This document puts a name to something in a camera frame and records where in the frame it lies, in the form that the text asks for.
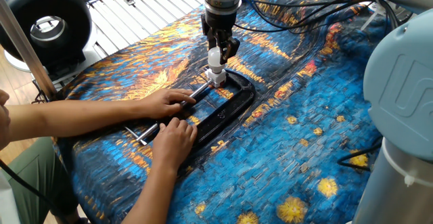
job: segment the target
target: human arm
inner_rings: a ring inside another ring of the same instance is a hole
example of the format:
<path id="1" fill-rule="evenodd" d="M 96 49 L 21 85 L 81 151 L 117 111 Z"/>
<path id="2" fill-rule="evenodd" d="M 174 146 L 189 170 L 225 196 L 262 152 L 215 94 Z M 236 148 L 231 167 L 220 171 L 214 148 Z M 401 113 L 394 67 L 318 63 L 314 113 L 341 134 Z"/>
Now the human arm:
<path id="1" fill-rule="evenodd" d="M 150 174 L 134 207 L 123 224 L 166 222 L 177 170 L 191 151 L 197 137 L 197 127 L 174 118 L 154 139 Z"/>
<path id="2" fill-rule="evenodd" d="M 191 93 L 184 89 L 161 89 L 141 100 L 64 100 L 7 106 L 11 118 L 10 141 L 43 136 L 72 137 L 126 120 L 170 116 L 181 109 L 175 102 L 196 102 L 188 96 Z"/>

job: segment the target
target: metal rod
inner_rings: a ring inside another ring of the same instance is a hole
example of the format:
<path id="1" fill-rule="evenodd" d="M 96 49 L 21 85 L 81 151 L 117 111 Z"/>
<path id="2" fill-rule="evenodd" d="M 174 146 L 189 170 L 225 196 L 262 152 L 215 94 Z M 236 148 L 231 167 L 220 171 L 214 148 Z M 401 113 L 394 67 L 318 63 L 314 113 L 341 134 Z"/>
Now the metal rod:
<path id="1" fill-rule="evenodd" d="M 201 94 L 209 85 L 211 85 L 212 84 L 212 80 L 209 80 L 207 83 L 205 83 L 204 85 L 202 85 L 200 88 L 198 88 L 196 91 L 194 91 L 191 95 L 190 95 L 190 97 L 192 97 L 192 98 L 196 98 L 197 97 L 197 95 L 199 95 L 199 94 Z M 184 106 L 186 106 L 186 104 L 187 104 L 187 102 L 186 101 L 183 101 L 183 102 L 181 102 L 181 106 L 182 106 L 182 108 L 184 107 Z M 143 134 L 141 134 L 138 138 L 137 138 L 137 140 L 141 140 L 141 139 L 145 139 L 145 138 L 147 138 L 147 137 L 149 137 L 150 135 L 152 135 L 152 133 L 154 133 L 156 130 L 158 130 L 158 128 L 159 128 L 159 124 L 158 123 L 155 123 L 154 125 L 152 125 L 150 128 L 148 128 Z"/>
<path id="2" fill-rule="evenodd" d="M 142 140 L 142 139 L 140 139 L 140 140 L 138 140 L 138 135 L 136 134 L 136 133 L 134 133 L 134 131 L 132 131 L 130 128 L 128 128 L 128 127 L 125 127 L 126 129 L 127 129 L 127 131 L 129 131 L 130 133 L 131 133 L 131 135 L 133 135 L 134 136 L 134 138 L 137 140 L 137 141 L 139 141 L 141 144 L 143 144 L 143 145 L 147 145 L 147 142 L 146 141 L 144 141 L 144 140 Z"/>
<path id="3" fill-rule="evenodd" d="M 0 0 L 0 24 L 5 29 L 7 35 L 15 45 L 21 55 L 21 58 L 27 64 L 28 68 L 35 76 L 38 86 L 46 94 L 49 99 L 53 99 L 56 94 L 53 82 L 48 77 L 41 61 L 36 55 L 32 45 L 21 29 L 20 24 L 16 20 L 12 10 L 6 3 L 6 0 Z"/>

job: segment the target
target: table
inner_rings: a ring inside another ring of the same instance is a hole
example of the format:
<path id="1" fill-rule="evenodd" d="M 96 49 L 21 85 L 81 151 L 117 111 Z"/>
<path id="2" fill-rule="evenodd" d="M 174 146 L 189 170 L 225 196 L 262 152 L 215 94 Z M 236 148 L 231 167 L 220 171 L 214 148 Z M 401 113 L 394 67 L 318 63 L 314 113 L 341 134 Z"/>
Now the table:
<path id="1" fill-rule="evenodd" d="M 206 146 L 207 153 L 176 184 L 168 223 L 351 220 L 369 174 L 336 161 L 369 147 L 380 135 L 368 117 L 362 84 L 368 57 L 385 35 L 383 18 L 364 32 L 359 30 L 371 15 L 360 9 L 330 16 L 326 22 L 349 19 L 301 35 L 234 29 L 241 46 L 228 69 L 252 81 L 256 99 Z M 283 19 L 295 22 L 310 11 L 284 10 Z M 163 87 L 199 87 L 207 54 L 202 12 L 199 7 L 99 61 L 65 86 L 61 95 L 140 99 Z M 268 28 L 247 4 L 238 20 L 243 26 Z M 185 116 L 190 123 L 199 123 L 232 93 L 211 91 Z M 152 123 L 125 125 L 139 132 Z M 94 223 L 121 222 L 152 165 L 152 144 L 142 146 L 123 126 L 57 140 L 79 202 Z M 361 156 L 352 162 L 366 165 L 374 158 Z"/>

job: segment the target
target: green pants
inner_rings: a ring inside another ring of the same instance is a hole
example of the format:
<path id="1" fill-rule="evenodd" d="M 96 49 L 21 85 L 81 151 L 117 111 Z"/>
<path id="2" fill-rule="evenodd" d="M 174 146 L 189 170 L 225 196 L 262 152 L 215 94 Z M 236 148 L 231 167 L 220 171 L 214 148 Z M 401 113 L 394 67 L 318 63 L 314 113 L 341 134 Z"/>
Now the green pants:
<path id="1" fill-rule="evenodd" d="M 50 138 L 38 139 L 9 167 L 28 184 L 47 196 L 62 212 L 70 215 L 78 206 L 69 177 L 53 150 Z M 14 192 L 22 224 L 43 224 L 49 207 L 3 171 Z"/>

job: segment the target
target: wrist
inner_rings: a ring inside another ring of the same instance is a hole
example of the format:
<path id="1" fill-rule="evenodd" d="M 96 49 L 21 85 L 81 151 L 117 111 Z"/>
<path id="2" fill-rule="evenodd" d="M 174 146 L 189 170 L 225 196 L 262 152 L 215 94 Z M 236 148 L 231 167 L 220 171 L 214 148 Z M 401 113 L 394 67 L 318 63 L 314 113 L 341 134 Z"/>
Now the wrist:
<path id="1" fill-rule="evenodd" d="M 149 110 L 146 106 L 146 102 L 141 100 L 129 100 L 126 102 L 127 115 L 129 120 L 148 118 Z"/>
<path id="2" fill-rule="evenodd" d="M 168 164 L 158 164 L 157 162 L 153 162 L 150 172 L 164 175 L 169 179 L 175 180 L 177 178 L 177 170 L 178 168 L 169 166 Z"/>

